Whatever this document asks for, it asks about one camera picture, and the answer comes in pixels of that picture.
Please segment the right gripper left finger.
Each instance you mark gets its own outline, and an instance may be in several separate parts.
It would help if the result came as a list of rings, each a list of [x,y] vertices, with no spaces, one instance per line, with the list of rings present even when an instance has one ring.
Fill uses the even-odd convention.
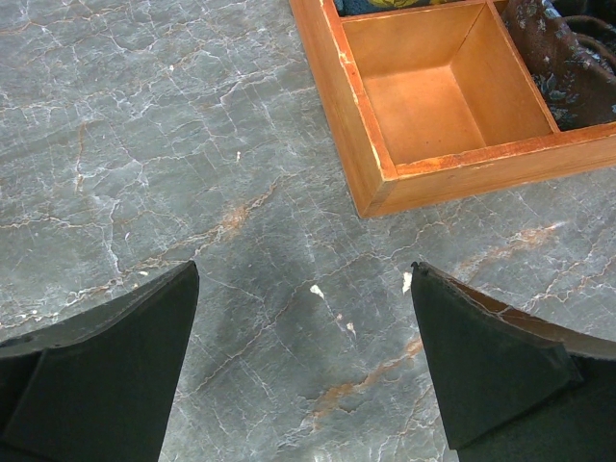
[[[2,460],[158,460],[198,294],[188,261],[2,342]]]

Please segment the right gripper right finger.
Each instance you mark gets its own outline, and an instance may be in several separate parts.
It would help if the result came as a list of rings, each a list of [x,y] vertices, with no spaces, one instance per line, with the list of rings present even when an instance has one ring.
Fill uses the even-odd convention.
[[[533,317],[428,263],[411,293],[449,447],[462,461],[611,461],[615,345]]]

